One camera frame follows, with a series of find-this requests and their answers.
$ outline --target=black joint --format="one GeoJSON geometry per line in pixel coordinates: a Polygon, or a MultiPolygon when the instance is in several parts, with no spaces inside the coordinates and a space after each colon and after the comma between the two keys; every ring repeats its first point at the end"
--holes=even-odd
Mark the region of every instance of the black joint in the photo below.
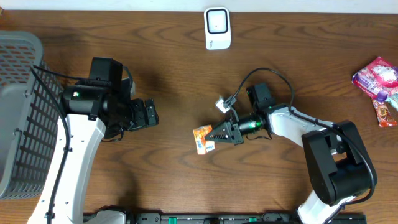
{"type": "MultiPolygon", "coordinates": [[[[46,212],[44,215],[44,218],[47,218],[48,216],[49,216],[49,213],[46,212]]],[[[54,219],[54,218],[55,218],[55,213],[51,213],[51,219],[54,219]]]]}
{"type": "Polygon", "coordinates": [[[341,204],[339,204],[338,206],[340,207],[340,209],[341,209],[342,211],[346,210],[346,206],[344,205],[344,203],[341,203],[341,204]]]}
{"type": "Polygon", "coordinates": [[[331,125],[331,127],[334,128],[334,129],[336,129],[336,130],[339,130],[339,126],[338,126],[336,123],[333,123],[333,124],[331,125]]]}
{"type": "Polygon", "coordinates": [[[334,205],[340,200],[337,200],[336,189],[330,176],[337,173],[338,168],[330,154],[329,143],[325,135],[319,131],[303,134],[302,141],[312,188],[323,203],[334,205]]]}
{"type": "Polygon", "coordinates": [[[336,151],[338,154],[342,154],[342,153],[347,152],[347,150],[346,150],[347,148],[348,148],[348,146],[346,146],[345,142],[339,142],[337,144],[336,151]]]}
{"type": "Polygon", "coordinates": [[[272,97],[271,91],[265,83],[250,86],[246,88],[246,91],[255,112],[276,105],[275,98],[272,97]]]}

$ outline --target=plastic wrapper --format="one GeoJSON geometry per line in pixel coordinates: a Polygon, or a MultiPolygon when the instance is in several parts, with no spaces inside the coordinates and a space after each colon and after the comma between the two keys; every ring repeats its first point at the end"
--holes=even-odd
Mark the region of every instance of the plastic wrapper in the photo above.
{"type": "Polygon", "coordinates": [[[386,101],[398,111],[398,94],[389,96],[386,101]]]}
{"type": "Polygon", "coordinates": [[[398,68],[378,57],[357,72],[352,82],[372,99],[382,103],[388,96],[398,93],[398,68]]]}
{"type": "Polygon", "coordinates": [[[390,111],[384,103],[372,99],[373,107],[376,110],[377,120],[379,120],[379,126],[384,128],[388,126],[397,126],[397,121],[392,118],[390,111]]]}
{"type": "Polygon", "coordinates": [[[211,125],[207,125],[193,130],[193,135],[195,137],[195,142],[199,155],[204,155],[216,148],[214,141],[205,140],[205,136],[210,133],[212,129],[213,128],[211,127],[211,125]]]}

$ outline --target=wooden table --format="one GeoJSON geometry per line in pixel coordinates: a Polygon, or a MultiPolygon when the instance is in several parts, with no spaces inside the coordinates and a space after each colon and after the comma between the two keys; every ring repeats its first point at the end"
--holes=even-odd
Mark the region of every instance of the wooden table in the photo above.
{"type": "MultiPolygon", "coordinates": [[[[351,212],[368,223],[397,223],[398,128],[380,128],[369,97],[351,76],[380,55],[398,65],[398,17],[392,15],[231,13],[229,49],[205,48],[203,14],[189,12],[6,11],[2,30],[37,35],[52,70],[87,77],[93,57],[127,65],[137,97],[155,99],[160,123],[121,142],[101,143],[85,211],[123,205],[164,213],[262,213],[293,210],[311,191],[303,149],[284,138],[218,144],[199,156],[192,129],[223,118],[220,95],[235,92],[257,67],[287,76],[294,105],[328,121],[353,121],[376,167],[373,198],[351,212]]],[[[278,102],[289,91],[258,72],[246,86],[266,82],[278,102]]],[[[251,111],[242,91],[240,113],[251,111]]],[[[38,198],[0,202],[0,223],[25,223],[38,198]]]]}

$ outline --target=basket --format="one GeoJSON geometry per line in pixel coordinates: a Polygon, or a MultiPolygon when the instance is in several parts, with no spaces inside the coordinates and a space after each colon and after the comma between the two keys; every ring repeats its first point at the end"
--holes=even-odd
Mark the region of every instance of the basket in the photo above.
{"type": "MultiPolygon", "coordinates": [[[[58,114],[30,73],[46,67],[40,40],[26,32],[0,31],[0,199],[41,193],[55,149],[58,114]]],[[[51,74],[38,75],[54,96],[62,91],[51,74]]]]}

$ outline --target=black cable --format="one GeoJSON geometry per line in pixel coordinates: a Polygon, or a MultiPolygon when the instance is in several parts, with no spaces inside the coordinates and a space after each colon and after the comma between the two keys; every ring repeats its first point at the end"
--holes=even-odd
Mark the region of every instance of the black cable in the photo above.
{"type": "Polygon", "coordinates": [[[323,124],[323,123],[319,123],[319,122],[318,122],[318,119],[312,120],[312,119],[310,119],[310,118],[306,118],[306,117],[301,116],[301,115],[297,114],[296,112],[294,112],[294,110],[292,110],[292,105],[293,105],[293,100],[294,100],[294,89],[293,89],[292,85],[290,84],[290,82],[289,82],[282,74],[280,74],[279,72],[277,72],[277,71],[275,71],[275,70],[273,70],[273,69],[270,69],[270,68],[256,68],[256,69],[254,69],[254,70],[251,71],[248,75],[246,75],[246,77],[243,79],[242,83],[240,84],[238,90],[237,90],[236,93],[233,95],[233,97],[230,98],[230,100],[229,100],[228,102],[230,102],[231,100],[233,100],[233,98],[235,98],[235,97],[238,95],[238,93],[239,93],[240,89],[242,88],[244,82],[249,78],[249,76],[252,75],[254,72],[259,71],[259,70],[267,70],[267,71],[270,71],[270,72],[272,72],[272,73],[275,73],[275,74],[278,75],[281,79],[283,79],[283,81],[285,81],[286,84],[289,86],[289,88],[290,88],[290,94],[291,94],[291,99],[290,99],[290,103],[289,103],[288,109],[289,109],[290,114],[292,114],[292,115],[294,115],[294,116],[296,116],[296,117],[298,117],[298,118],[300,118],[300,119],[303,119],[303,120],[305,120],[305,121],[311,122],[311,123],[313,123],[314,125],[319,125],[319,126],[321,126],[321,127],[323,127],[323,128],[326,128],[327,130],[333,132],[335,135],[339,136],[339,137],[341,138],[342,141],[347,142],[347,143],[352,147],[352,149],[354,149],[354,150],[359,154],[360,158],[362,159],[362,161],[363,161],[363,163],[364,163],[364,165],[365,165],[365,167],[366,167],[366,170],[368,171],[369,178],[371,179],[371,186],[370,186],[370,191],[369,191],[369,193],[367,194],[367,196],[365,196],[365,197],[363,197],[363,198],[361,198],[361,199],[359,199],[359,200],[355,200],[355,201],[350,201],[350,202],[344,202],[344,203],[342,203],[341,205],[339,205],[339,209],[338,209],[337,211],[335,211],[335,213],[333,213],[330,217],[328,217],[328,218],[325,220],[324,224],[329,223],[329,222],[330,222],[342,209],[345,208],[345,206],[347,206],[347,205],[354,205],[354,204],[362,203],[362,202],[365,202],[365,201],[369,200],[369,198],[372,197],[372,195],[373,195],[373,193],[374,193],[374,188],[375,188],[375,186],[376,186],[376,184],[375,184],[375,182],[374,182],[374,177],[373,177],[372,170],[371,170],[371,168],[370,168],[370,166],[369,166],[369,163],[370,163],[370,162],[367,161],[367,160],[365,159],[363,153],[359,150],[359,148],[355,145],[355,143],[354,143],[350,138],[348,138],[347,136],[345,136],[344,134],[342,134],[341,132],[337,131],[336,129],[334,129],[334,128],[328,126],[328,125],[325,125],[325,124],[323,124]]]}
{"type": "Polygon", "coordinates": [[[248,137],[248,135],[246,135],[246,139],[247,139],[247,140],[250,140],[250,141],[251,141],[251,140],[256,140],[256,139],[266,139],[266,140],[270,140],[269,137],[266,137],[266,136],[256,136],[256,137],[254,137],[254,138],[251,139],[251,138],[248,137]]]}
{"type": "Polygon", "coordinates": [[[53,103],[55,105],[55,108],[57,109],[57,112],[60,115],[60,119],[62,121],[62,125],[63,125],[63,128],[65,130],[65,138],[66,138],[66,140],[65,140],[65,148],[63,149],[63,156],[62,156],[60,168],[58,170],[57,177],[55,178],[54,188],[52,189],[52,192],[51,192],[49,210],[46,213],[46,215],[47,215],[47,224],[51,224],[52,215],[53,215],[53,210],[52,209],[53,209],[53,206],[54,206],[55,195],[57,194],[58,186],[59,186],[61,175],[62,175],[62,170],[63,170],[63,167],[65,166],[65,162],[67,160],[67,156],[68,156],[68,152],[69,152],[70,135],[69,135],[69,129],[68,129],[67,121],[65,120],[65,117],[63,116],[61,107],[58,104],[57,100],[55,99],[55,97],[53,96],[53,94],[51,93],[49,88],[47,88],[46,84],[40,79],[40,77],[35,72],[35,70],[33,68],[30,68],[30,71],[32,72],[32,74],[35,77],[35,79],[37,80],[37,82],[42,86],[42,88],[44,89],[46,94],[53,101],[53,103]]]}
{"type": "MultiPolygon", "coordinates": [[[[236,90],[235,94],[234,94],[229,100],[227,100],[225,103],[228,104],[228,103],[231,102],[234,98],[236,98],[236,96],[238,95],[239,91],[241,91],[241,88],[242,88],[244,82],[246,82],[246,80],[247,80],[254,72],[260,71],[260,70],[265,70],[265,71],[269,71],[269,72],[275,73],[277,76],[279,76],[279,78],[283,79],[283,81],[286,82],[286,84],[289,86],[289,88],[290,88],[291,90],[293,89],[293,87],[292,87],[292,85],[290,84],[290,82],[289,82],[282,74],[280,74],[279,72],[277,72],[277,71],[275,71],[275,70],[273,70],[273,69],[270,69],[270,68],[256,68],[256,69],[254,69],[253,71],[249,72],[249,74],[246,75],[246,77],[244,77],[244,79],[242,80],[240,86],[238,87],[238,90],[236,90]]],[[[290,101],[290,104],[293,103],[293,98],[294,98],[294,94],[292,95],[292,99],[291,99],[291,101],[290,101]]]]}
{"type": "Polygon", "coordinates": [[[74,79],[74,80],[83,80],[83,79],[85,79],[85,78],[80,78],[80,77],[71,77],[69,75],[64,75],[64,74],[61,74],[61,73],[58,73],[58,72],[53,72],[53,71],[47,70],[45,68],[39,67],[37,65],[33,65],[33,67],[38,69],[38,70],[41,70],[43,72],[51,73],[51,74],[53,74],[55,76],[59,76],[59,77],[62,77],[62,78],[69,78],[69,79],[74,79]]]}
{"type": "Polygon", "coordinates": [[[117,141],[122,141],[123,136],[124,136],[124,129],[120,127],[120,138],[118,139],[111,139],[111,140],[101,140],[101,142],[117,142],[117,141]]]}

